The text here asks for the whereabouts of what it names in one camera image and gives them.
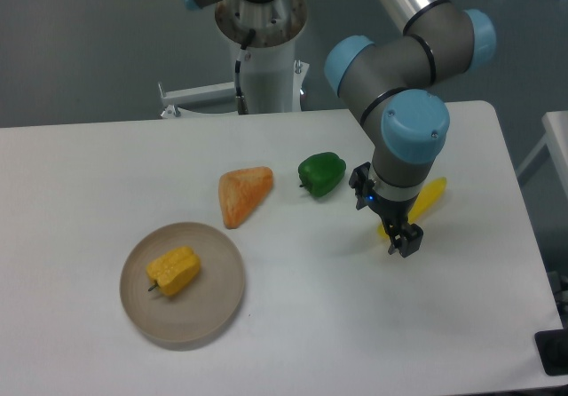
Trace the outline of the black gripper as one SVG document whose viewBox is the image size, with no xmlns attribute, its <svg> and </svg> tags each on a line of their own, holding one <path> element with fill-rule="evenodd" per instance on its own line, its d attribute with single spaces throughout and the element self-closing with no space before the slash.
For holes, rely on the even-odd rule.
<svg viewBox="0 0 568 396">
<path fill-rule="evenodd" d="M 368 198 L 368 206 L 379 215 L 383 228 L 389 235 L 388 253 L 392 255 L 399 251 L 402 257 L 409 257 L 418 251 L 422 243 L 423 230 L 408 219 L 409 211 L 414 206 L 417 196 L 403 201 L 393 201 L 372 192 Z"/>
</svg>

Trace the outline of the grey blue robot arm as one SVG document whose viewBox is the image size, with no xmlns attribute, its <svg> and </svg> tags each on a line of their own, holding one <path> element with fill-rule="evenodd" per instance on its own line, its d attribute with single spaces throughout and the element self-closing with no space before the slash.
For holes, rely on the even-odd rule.
<svg viewBox="0 0 568 396">
<path fill-rule="evenodd" d="M 308 12 L 304 0 L 183 0 L 215 9 L 217 27 L 233 54 L 230 91 L 241 115 L 289 112 L 299 102 L 292 55 Z M 370 162 L 349 184 L 359 208 L 376 213 L 390 252 L 407 257 L 422 229 L 410 209 L 441 152 L 450 118 L 430 87 L 489 61 L 496 50 L 491 20 L 450 0 L 381 0 L 401 36 L 379 46 L 350 36 L 328 54 L 325 77 L 374 145 Z"/>
</svg>

